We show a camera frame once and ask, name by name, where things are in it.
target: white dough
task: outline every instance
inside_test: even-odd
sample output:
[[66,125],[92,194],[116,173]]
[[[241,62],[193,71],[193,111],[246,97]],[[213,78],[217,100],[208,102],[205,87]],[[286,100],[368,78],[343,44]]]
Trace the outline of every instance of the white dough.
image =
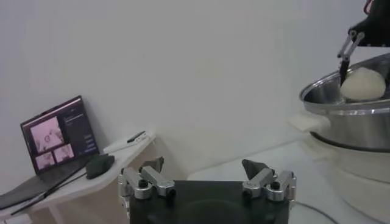
[[386,91],[386,83],[376,71],[359,68],[351,73],[341,85],[340,93],[352,100],[372,100],[381,98]]

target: pot handle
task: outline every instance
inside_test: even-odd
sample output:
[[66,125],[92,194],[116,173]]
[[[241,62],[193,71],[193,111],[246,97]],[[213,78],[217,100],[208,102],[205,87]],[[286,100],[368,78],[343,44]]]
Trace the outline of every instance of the pot handle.
[[301,111],[287,121],[303,133],[311,131],[320,132],[321,130],[330,128],[330,120],[327,117],[308,111]]

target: white desk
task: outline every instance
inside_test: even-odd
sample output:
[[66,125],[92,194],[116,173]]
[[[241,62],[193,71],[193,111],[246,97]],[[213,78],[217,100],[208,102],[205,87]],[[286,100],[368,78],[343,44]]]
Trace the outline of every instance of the white desk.
[[[247,180],[241,159],[224,163],[209,169],[191,174],[189,180]],[[362,215],[345,203],[333,191],[329,183],[317,171],[316,165],[304,153],[299,142],[290,143],[248,156],[257,162],[267,164],[277,172],[292,170],[297,176],[297,201],[314,206],[332,216],[340,224],[378,224],[378,222]],[[331,223],[322,215],[305,207],[295,205],[290,214],[290,223]]]
[[[129,165],[130,162],[133,161],[134,158],[136,158],[155,139],[155,133],[147,132],[147,135],[149,137],[144,139],[137,145],[111,153],[111,155],[115,156],[115,162],[112,165],[111,169],[107,171],[107,173],[92,180],[88,180],[85,177],[79,178],[78,180],[60,188],[58,191],[45,198],[43,201],[33,205],[24,212],[34,212],[39,209],[48,207],[53,217],[55,218],[55,221],[58,224],[63,224],[63,219],[61,218],[61,215],[56,205],[59,203],[70,201],[77,197],[97,192],[107,187],[113,180],[116,179],[120,170],[123,167],[127,167],[127,165]],[[73,178],[78,177],[83,173],[85,173],[85,168],[78,171],[76,174],[70,177],[69,180],[72,180]],[[20,208],[20,206],[21,205],[16,205],[11,208],[1,210],[0,221],[9,219],[11,217],[11,213]]]

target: computer mouse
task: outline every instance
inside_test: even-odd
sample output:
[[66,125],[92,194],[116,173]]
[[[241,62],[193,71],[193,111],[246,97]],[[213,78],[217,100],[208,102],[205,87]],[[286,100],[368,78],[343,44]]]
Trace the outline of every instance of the computer mouse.
[[115,157],[111,155],[99,155],[91,159],[85,169],[87,170],[87,179],[96,178],[106,173],[115,162]]

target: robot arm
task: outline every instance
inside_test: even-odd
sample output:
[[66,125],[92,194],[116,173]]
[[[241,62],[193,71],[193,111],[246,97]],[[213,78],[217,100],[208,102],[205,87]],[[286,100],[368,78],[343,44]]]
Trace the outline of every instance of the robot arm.
[[390,47],[390,1],[367,0],[364,12],[368,14],[367,18],[349,29],[346,42],[338,53],[338,57],[342,58],[339,69],[341,84],[346,79],[349,61],[356,47]]

